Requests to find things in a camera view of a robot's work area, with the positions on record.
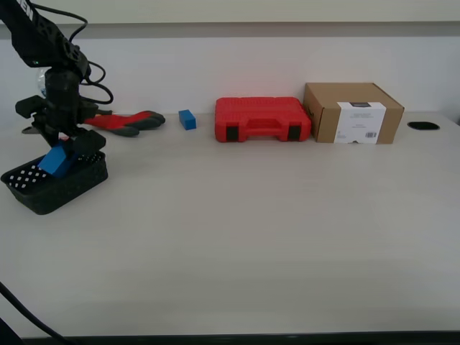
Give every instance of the black plastic basket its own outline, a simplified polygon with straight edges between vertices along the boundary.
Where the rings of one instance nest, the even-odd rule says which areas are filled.
[[[14,197],[36,214],[53,212],[109,176],[103,152],[80,156],[64,178],[55,178],[38,168],[43,157],[1,176]]]

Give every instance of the work glove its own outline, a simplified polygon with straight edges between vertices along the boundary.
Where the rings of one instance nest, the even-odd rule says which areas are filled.
[[[130,116],[98,115],[92,119],[85,120],[85,124],[90,124],[123,137],[135,137],[142,130],[154,129],[164,123],[165,117],[154,111],[141,111]]]

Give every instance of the black cable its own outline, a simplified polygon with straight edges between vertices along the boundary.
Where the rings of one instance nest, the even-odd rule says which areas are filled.
[[[72,33],[72,35],[69,38],[69,42],[72,42],[73,38],[75,38],[75,36],[79,32],[81,32],[83,29],[85,29],[86,26],[88,25],[88,20],[86,20],[83,17],[78,16],[77,14],[73,14],[73,13],[66,12],[66,11],[60,11],[59,9],[52,9],[50,7],[46,7],[46,6],[43,6],[43,5],[38,5],[38,4],[32,4],[32,5],[36,9],[41,9],[42,11],[46,11],[46,12],[59,14],[59,15],[62,15],[62,16],[67,16],[67,17],[70,17],[70,18],[81,20],[84,24],[82,26],[80,26],[76,31],[74,31],[74,33]],[[85,100],[85,101],[98,103],[98,104],[110,104],[110,103],[112,103],[114,101],[113,93],[106,86],[100,84],[100,82],[106,77],[106,70],[101,65],[98,65],[97,63],[94,63],[92,61],[88,61],[88,63],[90,65],[96,66],[97,68],[100,68],[102,70],[102,76],[96,81],[92,81],[89,77],[87,77],[87,78],[85,78],[86,83],[81,83],[81,85],[95,86],[97,88],[100,88],[100,89],[104,90],[109,95],[109,100],[108,101],[98,101],[96,99],[87,98],[87,97],[81,97],[81,98],[83,100]]]
[[[27,320],[32,322],[36,327],[44,331],[46,334],[54,338],[55,340],[59,341],[64,345],[77,345],[74,341],[70,339],[66,339],[61,336],[58,332],[53,331],[50,327],[46,326],[43,322],[41,322],[34,314],[27,310],[24,305],[19,302],[19,300],[12,294],[8,288],[0,282],[0,294],[6,298],[8,302],[10,302],[16,309],[19,311]]]
[[[106,86],[104,86],[102,84],[92,83],[89,79],[86,79],[86,81],[88,82],[88,86],[94,86],[96,88],[100,88],[100,89],[104,90],[105,92],[107,92],[107,94],[109,95],[109,100],[108,101],[98,101],[97,99],[92,99],[92,98],[88,98],[88,97],[81,97],[84,101],[97,103],[97,104],[110,104],[110,103],[112,103],[114,101],[114,95],[109,90],[109,88],[107,88]]]
[[[99,68],[101,71],[102,71],[102,76],[96,80],[96,81],[92,81],[89,77],[88,77],[88,80],[89,82],[87,83],[81,83],[81,85],[93,85],[93,84],[99,84],[101,81],[104,80],[104,78],[106,77],[106,70],[104,69],[104,67],[102,67],[101,65],[98,65],[97,63],[94,63],[93,61],[88,61],[88,63],[90,65],[93,65],[93,66],[96,66],[97,68]]]
[[[69,42],[72,42],[72,40],[75,38],[75,36],[78,35],[78,33],[82,32],[83,29],[85,29],[86,26],[88,25],[88,20],[86,20],[83,17],[78,16],[77,14],[73,14],[73,13],[66,12],[66,11],[60,11],[59,9],[52,9],[50,7],[46,7],[46,6],[39,5],[39,4],[32,4],[32,5],[36,9],[41,9],[42,11],[46,11],[46,12],[50,12],[50,13],[54,13],[54,14],[59,14],[61,16],[66,16],[66,17],[70,17],[70,18],[74,18],[74,19],[82,21],[83,25],[81,25],[77,30],[75,30],[72,33],[72,35],[69,38]]]

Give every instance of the small blue block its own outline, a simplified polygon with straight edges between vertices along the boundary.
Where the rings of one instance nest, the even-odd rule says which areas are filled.
[[[186,131],[196,129],[196,119],[190,110],[179,111],[179,119]]]
[[[63,141],[60,140],[58,144],[43,157],[38,167],[48,174],[53,175],[55,178],[63,178],[76,158],[77,155],[67,158],[63,148]]]

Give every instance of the white table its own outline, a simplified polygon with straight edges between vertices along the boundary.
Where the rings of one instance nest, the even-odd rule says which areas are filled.
[[[432,119],[436,132],[406,123]],[[460,127],[218,143],[213,117],[107,134],[109,179],[47,216],[0,188],[0,280],[68,336],[460,328]],[[0,133],[1,171],[47,151]],[[21,336],[41,336],[0,299]]]

